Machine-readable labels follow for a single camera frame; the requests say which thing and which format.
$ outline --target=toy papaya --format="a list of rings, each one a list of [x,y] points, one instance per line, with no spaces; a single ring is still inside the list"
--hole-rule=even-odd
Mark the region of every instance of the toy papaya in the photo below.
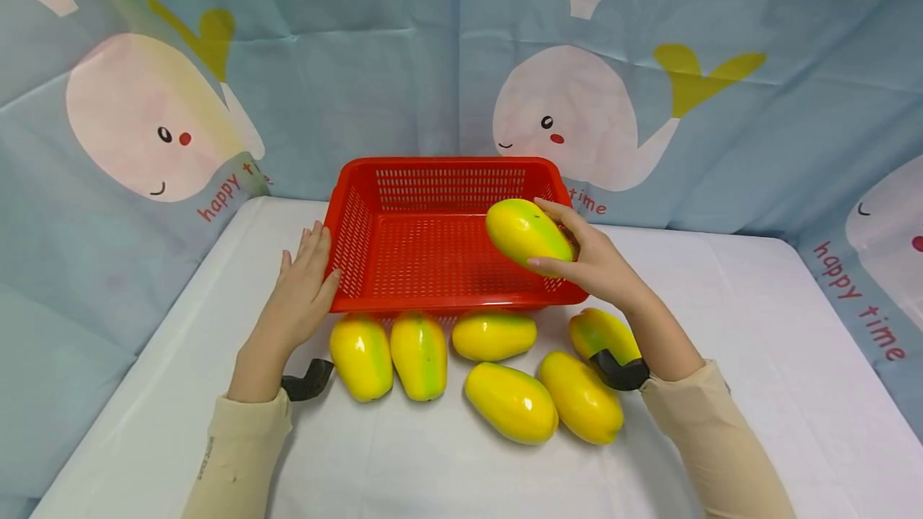
[[[570,342],[584,360],[590,360],[603,349],[608,349],[622,365],[640,359],[638,344],[629,327],[599,308],[584,308],[570,318]]]
[[[480,363],[464,383],[468,400],[506,439],[540,445],[558,429],[551,394],[534,377],[496,363]]]
[[[394,383],[388,336],[369,315],[346,315],[333,325],[330,357],[353,399],[360,403],[383,396]]]
[[[528,315],[509,311],[475,311],[452,329],[452,347],[472,361],[500,361],[525,353],[538,331]]]
[[[553,351],[539,366],[538,378],[571,432],[594,445],[615,440],[625,416],[615,391],[593,369],[563,351]]]
[[[570,341],[608,387],[634,391],[651,375],[631,330],[615,315],[584,308],[570,319]]]
[[[407,397],[432,401],[445,391],[445,333],[435,319],[406,312],[391,326],[391,359]]]
[[[487,210],[487,235],[506,257],[530,268],[533,257],[573,260],[574,247],[537,204],[526,199],[506,199]]]

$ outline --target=white whale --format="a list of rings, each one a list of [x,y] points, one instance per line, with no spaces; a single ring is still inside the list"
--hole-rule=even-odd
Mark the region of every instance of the white whale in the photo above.
[[[230,89],[221,89],[226,105],[176,48],[143,34],[117,34],[71,72],[67,118],[81,147],[111,178],[153,201],[182,201],[245,150],[236,124],[247,115]]]
[[[638,145],[634,107],[617,72],[576,46],[552,46],[518,65],[494,107],[499,153],[544,156],[568,179],[607,191],[641,184],[660,162],[679,118]]]
[[[863,195],[846,217],[846,239],[863,268],[923,331],[923,155]]]

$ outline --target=white table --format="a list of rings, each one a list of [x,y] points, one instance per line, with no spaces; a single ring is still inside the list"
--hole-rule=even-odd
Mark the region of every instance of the white table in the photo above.
[[[178,517],[226,390],[278,272],[281,248],[322,219],[325,203],[245,204],[160,325],[38,507],[35,519]],[[745,236],[601,227],[667,301],[783,477],[798,517],[910,519],[923,511],[923,447],[796,253]],[[588,305],[607,308],[599,301]],[[570,350],[566,320],[537,315],[534,372]],[[304,374],[327,355],[329,324],[292,358]],[[563,427],[541,447],[503,440],[462,398],[467,362],[451,357],[435,403],[394,390],[357,404],[339,380],[299,404],[275,484],[274,519],[698,517],[672,445],[637,394],[607,447]]]

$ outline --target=red plastic basket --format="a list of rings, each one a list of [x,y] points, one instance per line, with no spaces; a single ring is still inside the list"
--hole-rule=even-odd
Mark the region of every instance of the red plastic basket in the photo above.
[[[507,259],[487,236],[487,209],[504,199],[570,204],[554,163],[496,159],[358,159],[342,168],[326,225],[329,269],[344,275],[333,312],[454,314],[586,300],[583,290]]]

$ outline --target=right hand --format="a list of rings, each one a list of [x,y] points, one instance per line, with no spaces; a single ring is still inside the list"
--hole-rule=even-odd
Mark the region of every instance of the right hand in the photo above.
[[[578,247],[578,256],[574,262],[538,257],[529,259],[529,265],[544,274],[569,280],[595,298],[605,300],[624,312],[652,295],[651,289],[622,257],[606,233],[592,227],[577,211],[563,204],[537,198],[535,204],[554,222],[570,231]]]

